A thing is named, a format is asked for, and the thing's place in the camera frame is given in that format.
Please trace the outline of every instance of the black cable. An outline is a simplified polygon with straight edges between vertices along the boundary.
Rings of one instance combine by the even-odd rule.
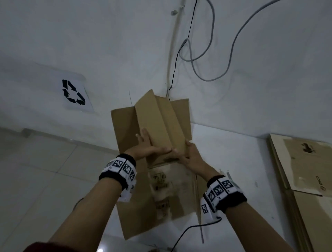
[[[212,30],[211,30],[211,38],[210,38],[209,45],[208,45],[208,47],[206,48],[206,50],[205,50],[200,56],[198,56],[197,58],[193,59],[193,56],[192,56],[192,50],[191,50],[191,44],[190,44],[190,41],[188,40],[188,38],[189,38],[189,35],[188,35],[188,38],[185,39],[185,40],[183,41],[183,43],[182,43],[182,45],[181,45],[181,47],[180,47],[180,49],[179,49],[179,51],[178,51],[178,54],[177,54],[177,56],[176,56],[176,59],[175,59],[175,67],[174,67],[174,73],[175,73],[175,69],[176,69],[176,60],[177,60],[177,58],[178,58],[178,55],[179,55],[181,49],[183,48],[184,44],[188,41],[189,52],[190,52],[190,60],[186,60],[186,59],[182,58],[181,55],[180,55],[180,57],[181,57],[183,60],[185,60],[185,61],[191,62],[192,68],[193,68],[193,70],[194,70],[194,73],[197,75],[197,77],[198,77],[199,79],[203,80],[203,81],[214,81],[214,80],[217,80],[217,79],[223,77],[223,76],[228,72],[228,69],[229,69],[229,67],[230,67],[230,63],[231,63],[232,55],[233,55],[234,44],[235,44],[235,41],[236,41],[238,35],[239,35],[240,32],[242,31],[242,29],[247,25],[247,23],[248,23],[248,22],[249,22],[249,21],[250,21],[250,20],[251,20],[251,19],[252,19],[257,13],[258,13],[258,12],[260,12],[261,10],[265,9],[266,7],[272,5],[272,4],[276,3],[276,2],[279,2],[279,1],[280,1],[280,0],[272,0],[272,1],[270,1],[270,2],[268,2],[268,3],[266,3],[266,4],[264,4],[264,5],[263,5],[262,7],[260,7],[257,11],[255,11],[255,12],[254,12],[254,13],[253,13],[253,14],[247,19],[247,21],[242,25],[242,27],[239,29],[239,31],[237,32],[237,34],[236,34],[236,36],[235,36],[235,38],[234,38],[234,40],[233,40],[232,47],[231,47],[231,50],[230,50],[229,60],[228,60],[228,66],[227,66],[226,71],[225,71],[222,75],[220,75],[220,76],[218,76],[218,77],[216,77],[216,78],[214,78],[214,79],[203,79],[203,78],[201,78],[201,77],[197,74],[193,62],[194,62],[195,60],[197,60],[198,58],[202,57],[202,56],[207,52],[207,50],[209,49],[209,47],[210,47],[210,45],[211,45],[211,43],[212,43],[212,39],[213,39],[213,28],[214,28],[214,7],[213,7],[212,3],[210,2],[210,0],[207,0],[207,2],[209,3],[209,5],[210,5],[210,7],[211,7],[211,10],[212,10]],[[169,98],[169,91],[171,90],[172,85],[171,85],[170,89],[168,90],[168,99],[170,99],[170,98]]]
[[[193,16],[191,17],[190,28],[189,28],[189,32],[188,32],[187,40],[189,39],[189,34],[190,34],[190,30],[191,30],[191,25],[193,24],[193,19],[194,19],[194,14],[195,14],[195,9],[196,9],[196,5],[197,5],[197,1],[198,1],[198,0],[196,0],[196,2],[195,2],[194,11],[193,11]],[[174,66],[174,72],[173,72],[172,84],[171,84],[171,86],[170,86],[170,88],[169,88],[169,90],[168,90],[168,99],[169,99],[169,100],[170,100],[170,98],[169,98],[169,92],[171,91],[171,88],[172,88],[172,86],[173,86],[174,74],[175,74],[175,70],[176,70],[176,61],[178,60],[179,53],[180,53],[181,49],[183,48],[183,46],[185,45],[185,43],[187,42],[187,40],[185,40],[185,41],[182,42],[182,45],[181,45],[180,49],[178,50],[178,53],[177,53],[176,58],[175,58],[175,66]]]
[[[175,245],[173,246],[171,252],[175,249],[175,246],[178,244],[178,242],[180,241],[181,237],[185,234],[185,232],[189,229],[189,228],[192,228],[192,227],[205,227],[205,226],[209,226],[209,225],[213,225],[213,224],[216,224],[218,222],[221,221],[221,218],[215,222],[211,222],[211,223],[207,223],[207,224],[201,224],[201,225],[195,225],[195,226],[190,226],[190,227],[187,227],[187,229],[182,233],[182,235],[179,237],[179,239],[176,241]]]

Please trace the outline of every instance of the flattened cardboard box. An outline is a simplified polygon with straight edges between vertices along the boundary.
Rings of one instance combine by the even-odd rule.
[[[332,251],[332,145],[270,135],[279,184],[301,251]]]
[[[181,129],[179,139],[183,140],[183,143],[185,138],[192,139],[188,99],[169,102],[163,100],[165,98],[155,97],[152,91],[146,93],[141,99],[135,105],[136,108],[127,107],[111,111],[120,153],[138,144],[135,134],[139,134],[140,128],[143,127],[147,128],[152,143],[156,146],[171,144],[180,149],[181,146],[177,146],[172,137],[174,132],[175,135],[179,132],[179,127]],[[147,106],[151,101],[154,106]],[[162,113],[162,109],[155,109],[156,106],[158,106],[157,108],[162,106],[162,109],[166,111]],[[164,123],[163,126],[162,121],[170,117],[172,117],[170,120],[172,125]],[[202,191],[206,187],[204,180],[202,178],[197,180],[183,166],[172,163],[167,155],[148,162],[145,160],[137,162],[137,183],[130,202],[117,203],[125,239],[192,212],[197,213],[199,223],[201,222],[198,191]]]

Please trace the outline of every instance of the red sleeve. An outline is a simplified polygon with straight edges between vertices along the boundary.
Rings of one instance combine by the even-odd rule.
[[[49,242],[35,242],[28,246],[23,252],[77,252],[74,249]]]

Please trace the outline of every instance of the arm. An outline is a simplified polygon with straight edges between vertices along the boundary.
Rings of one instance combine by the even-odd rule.
[[[151,154],[165,154],[170,148],[151,146],[148,132],[136,135],[138,145],[125,153],[139,160]],[[62,223],[49,242],[69,247],[79,252],[97,251],[112,210],[122,192],[121,184],[112,178],[102,178],[74,211]]]
[[[220,175],[213,167],[203,161],[195,144],[186,140],[189,158],[173,150],[173,157],[192,172],[201,176],[206,182]],[[283,238],[259,215],[247,202],[226,209],[226,217],[246,252],[283,251],[293,249]]]

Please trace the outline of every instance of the recycling symbol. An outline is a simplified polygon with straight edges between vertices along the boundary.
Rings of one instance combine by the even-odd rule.
[[[68,80],[62,80],[62,86],[64,87],[63,89],[63,95],[72,103],[78,103],[79,105],[85,105],[85,99],[84,97],[79,93],[77,92],[76,90],[76,87]],[[71,88],[71,90],[77,92],[77,96],[79,98],[81,98],[80,100],[79,99],[73,99],[73,98],[70,98],[69,97],[69,93],[68,93],[68,86]]]

